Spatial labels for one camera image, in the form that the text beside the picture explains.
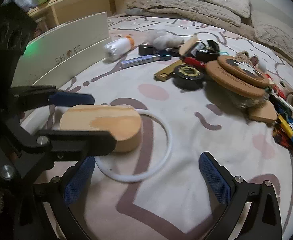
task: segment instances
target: silver bolt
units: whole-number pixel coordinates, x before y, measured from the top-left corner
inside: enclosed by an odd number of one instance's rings
[[[36,142],[40,145],[45,145],[48,143],[48,137],[41,135],[36,139]]]
[[[55,177],[53,177],[53,178],[50,180],[50,182],[57,183],[57,182],[60,181],[60,179],[61,179],[61,177],[59,177],[59,176],[55,176]]]
[[[266,180],[264,183],[265,183],[268,187],[271,187],[271,186],[272,186],[272,183],[271,183],[271,181],[269,181],[269,180]]]
[[[241,176],[236,176],[235,177],[236,182],[242,183],[244,180]]]
[[[58,153],[58,154],[56,154],[56,157],[61,160],[64,157],[64,154]]]
[[[15,169],[11,165],[4,165],[2,167],[2,177],[5,180],[13,179],[14,174],[15,174]]]

